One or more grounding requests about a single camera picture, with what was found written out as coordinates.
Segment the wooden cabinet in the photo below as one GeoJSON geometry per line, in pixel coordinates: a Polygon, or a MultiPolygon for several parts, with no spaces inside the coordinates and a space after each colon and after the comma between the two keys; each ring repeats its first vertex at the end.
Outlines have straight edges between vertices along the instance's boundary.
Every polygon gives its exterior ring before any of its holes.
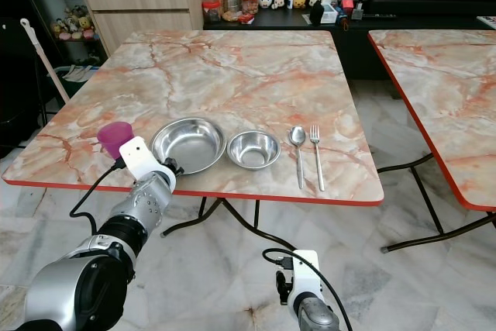
{"type": "Polygon", "coordinates": [[[111,56],[134,31],[203,29],[202,0],[85,0],[111,56]]]}

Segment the marble floor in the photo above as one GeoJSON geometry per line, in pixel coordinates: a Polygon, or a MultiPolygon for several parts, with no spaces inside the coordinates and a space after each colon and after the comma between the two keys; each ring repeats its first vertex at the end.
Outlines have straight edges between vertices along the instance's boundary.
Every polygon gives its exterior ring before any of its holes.
{"type": "MultiPolygon", "coordinates": [[[[378,167],[408,162],[428,148],[390,82],[357,81],[353,97],[378,167]]],[[[19,153],[0,162],[3,172],[19,153]]],[[[419,173],[446,230],[483,217],[456,202],[435,160],[419,173]]],[[[496,330],[496,229],[389,254],[388,243],[433,235],[415,180],[408,171],[381,175],[378,208],[262,202],[260,228],[302,249],[316,250],[355,331],[496,330]]],[[[69,210],[82,191],[13,187],[0,181],[0,329],[22,322],[26,288],[36,272],[89,234],[69,210]]],[[[85,203],[101,223],[121,193],[95,192],[85,203]]],[[[161,228],[193,219],[199,198],[175,198],[161,228]]],[[[246,219],[253,203],[231,201],[246,219]]],[[[143,248],[118,331],[296,331],[279,305],[276,267],[261,257],[271,242],[243,229],[224,209],[205,223],[143,248]]],[[[329,304],[336,308],[330,294],[329,304]]],[[[346,327],[341,321],[341,330],[346,327]]]]}

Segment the stainless steel bowl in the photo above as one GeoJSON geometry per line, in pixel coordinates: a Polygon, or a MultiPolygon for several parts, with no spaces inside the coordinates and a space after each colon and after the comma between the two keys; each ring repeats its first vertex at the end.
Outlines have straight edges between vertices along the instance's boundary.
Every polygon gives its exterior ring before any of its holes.
{"type": "Polygon", "coordinates": [[[183,118],[155,133],[150,148],[158,160],[174,158],[184,174],[195,174],[219,160],[226,138],[220,127],[207,119],[183,118]]]}
{"type": "Polygon", "coordinates": [[[259,170],[271,165],[281,154],[276,138],[262,131],[247,131],[235,135],[227,145],[227,155],[238,166],[259,170]]]}

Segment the container lid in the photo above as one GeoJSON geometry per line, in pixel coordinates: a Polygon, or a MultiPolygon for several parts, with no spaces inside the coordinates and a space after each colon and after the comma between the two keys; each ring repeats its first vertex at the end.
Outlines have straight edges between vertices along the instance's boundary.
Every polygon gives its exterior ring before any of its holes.
{"type": "Polygon", "coordinates": [[[212,3],[211,2],[203,2],[201,4],[201,6],[203,8],[207,8],[207,9],[215,9],[215,8],[220,7],[220,2],[212,2],[212,3]]]}

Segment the black cable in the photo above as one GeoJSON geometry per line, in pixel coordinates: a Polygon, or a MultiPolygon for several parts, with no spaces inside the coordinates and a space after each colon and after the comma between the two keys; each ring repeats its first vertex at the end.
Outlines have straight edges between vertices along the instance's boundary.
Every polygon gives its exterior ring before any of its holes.
{"type": "Polygon", "coordinates": [[[90,194],[96,189],[98,184],[100,184],[104,178],[106,178],[113,171],[118,169],[123,169],[125,166],[126,163],[124,163],[124,160],[121,157],[117,159],[115,163],[107,171],[105,171],[105,173],[102,176],[100,176],[97,181],[95,181],[95,183],[88,189],[88,191],[86,191],[86,194],[83,195],[83,198],[81,198],[81,200],[76,204],[76,206],[69,212],[70,217],[76,218],[76,217],[84,216],[90,221],[92,236],[94,236],[97,232],[95,217],[93,217],[93,215],[90,212],[79,212],[79,213],[75,213],[75,212],[79,209],[79,207],[81,207],[84,201],[88,199],[90,194]]]}
{"type": "Polygon", "coordinates": [[[310,261],[308,261],[305,258],[301,257],[297,253],[294,253],[294,252],[291,252],[290,250],[285,250],[285,249],[282,249],[282,248],[268,248],[264,252],[262,252],[262,256],[263,256],[263,258],[265,260],[267,260],[268,262],[270,262],[272,264],[276,264],[276,265],[281,265],[282,260],[271,259],[270,257],[267,256],[267,254],[270,253],[270,252],[285,253],[285,254],[287,254],[289,256],[295,257],[296,259],[298,259],[302,263],[304,263],[307,267],[309,267],[310,269],[312,269],[313,272],[319,276],[319,278],[321,279],[321,281],[324,282],[325,286],[327,286],[327,288],[329,289],[329,291],[331,291],[332,296],[334,296],[334,299],[336,300],[336,303],[339,306],[339,310],[341,311],[341,314],[343,314],[343,318],[344,318],[344,322],[346,324],[346,328],[348,329],[348,331],[353,331],[353,329],[351,327],[350,320],[348,319],[348,315],[346,314],[346,310],[344,309],[344,306],[343,306],[343,304],[341,302],[341,299],[339,298],[338,294],[336,293],[336,291],[334,291],[334,288],[332,288],[332,285],[329,283],[329,281],[327,281],[326,277],[324,277],[324,275],[316,267],[314,267],[310,261]]]}

